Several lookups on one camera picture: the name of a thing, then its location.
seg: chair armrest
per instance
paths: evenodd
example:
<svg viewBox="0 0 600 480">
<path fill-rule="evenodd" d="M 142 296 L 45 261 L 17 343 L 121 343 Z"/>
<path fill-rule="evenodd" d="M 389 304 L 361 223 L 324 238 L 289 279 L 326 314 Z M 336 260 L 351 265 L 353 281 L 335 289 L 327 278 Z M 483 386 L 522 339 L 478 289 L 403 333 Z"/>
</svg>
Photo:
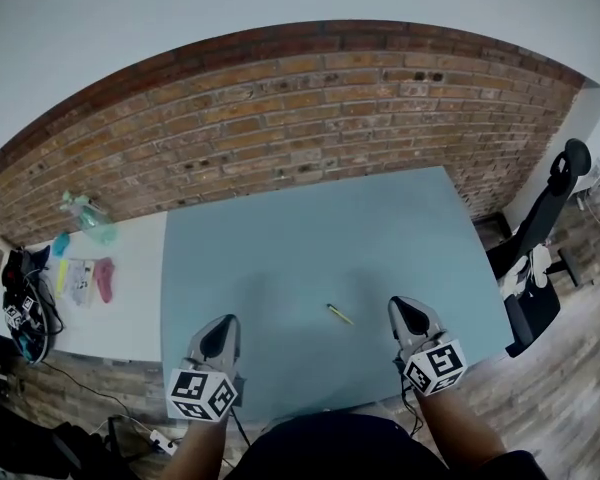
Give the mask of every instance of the chair armrest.
<svg viewBox="0 0 600 480">
<path fill-rule="evenodd" d="M 534 337 L 518 299 L 514 295 L 509 295 L 504 301 L 504 307 L 516 342 L 525 348 L 528 347 L 534 342 Z"/>
</svg>

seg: blue object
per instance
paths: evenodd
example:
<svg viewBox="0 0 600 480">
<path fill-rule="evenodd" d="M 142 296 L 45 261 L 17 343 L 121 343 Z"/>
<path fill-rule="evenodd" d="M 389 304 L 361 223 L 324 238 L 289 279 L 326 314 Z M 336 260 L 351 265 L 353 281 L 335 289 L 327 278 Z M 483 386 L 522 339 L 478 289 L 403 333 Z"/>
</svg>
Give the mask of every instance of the blue object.
<svg viewBox="0 0 600 480">
<path fill-rule="evenodd" d="M 29 362 L 33 361 L 33 356 L 29 352 L 28 338 L 26 336 L 20 336 L 20 338 L 18 338 L 18 341 L 20 342 L 20 351 L 22 352 L 24 358 Z"/>
<path fill-rule="evenodd" d="M 69 233 L 66 231 L 60 233 L 51 244 L 51 251 L 53 252 L 53 255 L 57 258 L 61 258 L 70 241 L 71 238 L 69 237 Z"/>
<path fill-rule="evenodd" d="M 246 378 L 241 418 L 270 420 L 398 395 L 398 342 L 387 313 L 393 295 L 434 308 L 470 364 L 513 341 L 482 244 L 443 168 L 169 212 L 165 386 L 193 334 L 234 313 L 242 331 L 238 371 Z"/>
<path fill-rule="evenodd" d="M 62 200 L 64 204 L 60 209 L 71 212 L 80 229 L 91 239 L 100 245 L 109 245 L 116 239 L 115 224 L 94 201 L 85 195 L 73 197 L 68 190 L 62 194 Z"/>
</svg>

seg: colorful object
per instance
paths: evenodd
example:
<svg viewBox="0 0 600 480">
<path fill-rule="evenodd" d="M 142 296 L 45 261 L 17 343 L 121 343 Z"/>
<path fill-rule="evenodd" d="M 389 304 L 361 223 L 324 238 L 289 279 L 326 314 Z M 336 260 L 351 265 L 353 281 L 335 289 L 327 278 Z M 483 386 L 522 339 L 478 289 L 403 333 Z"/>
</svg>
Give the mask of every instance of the colorful object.
<svg viewBox="0 0 600 480">
<path fill-rule="evenodd" d="M 69 211 L 77 219 L 80 229 L 101 245 L 109 245 L 117 236 L 116 227 L 111 223 L 107 212 L 93 200 L 82 195 L 73 197 L 66 191 L 62 195 L 64 204 L 61 210 Z"/>
<path fill-rule="evenodd" d="M 56 296 L 72 300 L 78 307 L 88 307 L 94 270 L 93 260 L 60 260 Z"/>
<path fill-rule="evenodd" d="M 342 318 L 345 322 L 347 322 L 349 325 L 353 325 L 353 322 L 351 320 L 349 320 L 346 316 L 344 316 L 342 313 L 340 313 L 340 311 L 338 311 L 333 305 L 327 304 L 327 307 L 331 311 L 333 311 L 336 315 L 338 315 L 340 318 Z"/>
<path fill-rule="evenodd" d="M 111 258 L 102 258 L 96 261 L 94 276 L 96 283 L 98 284 L 98 291 L 100 297 L 105 304 L 109 304 L 113 299 L 113 291 L 111 289 L 111 278 L 113 277 L 113 271 L 115 266 Z"/>
<path fill-rule="evenodd" d="M 56 239 L 51 244 L 51 252 L 56 258 L 61 258 L 64 254 L 64 250 L 69 246 L 69 242 L 71 238 L 69 237 L 69 233 L 63 231 L 60 233 Z"/>
</svg>

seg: power strip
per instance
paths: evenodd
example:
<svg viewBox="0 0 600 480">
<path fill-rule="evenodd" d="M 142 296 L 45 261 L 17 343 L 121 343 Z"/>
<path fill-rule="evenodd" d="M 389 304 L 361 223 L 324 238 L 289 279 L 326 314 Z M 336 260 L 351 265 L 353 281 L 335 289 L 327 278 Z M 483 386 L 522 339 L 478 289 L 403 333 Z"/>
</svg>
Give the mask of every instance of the power strip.
<svg viewBox="0 0 600 480">
<path fill-rule="evenodd" d="M 160 448 L 162 448 L 169 455 L 173 455 L 176 453 L 178 449 L 178 445 L 175 444 L 171 439 L 167 439 L 160 432 L 154 430 L 151 432 L 151 436 L 149 437 L 153 444 L 157 444 Z"/>
</svg>

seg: brick wall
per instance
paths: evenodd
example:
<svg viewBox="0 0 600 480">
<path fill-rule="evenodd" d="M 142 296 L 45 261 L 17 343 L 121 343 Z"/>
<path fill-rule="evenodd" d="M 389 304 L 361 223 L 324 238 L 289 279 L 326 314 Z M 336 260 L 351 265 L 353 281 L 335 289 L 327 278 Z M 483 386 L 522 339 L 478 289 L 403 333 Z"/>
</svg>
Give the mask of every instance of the brick wall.
<svg viewBox="0 0 600 480">
<path fill-rule="evenodd" d="M 184 46 L 98 81 L 0 151 L 0 233 L 72 230 L 65 189 L 123 220 L 443 165 L 473 216 L 526 180 L 583 78 L 514 45 L 396 22 L 315 22 Z"/>
</svg>

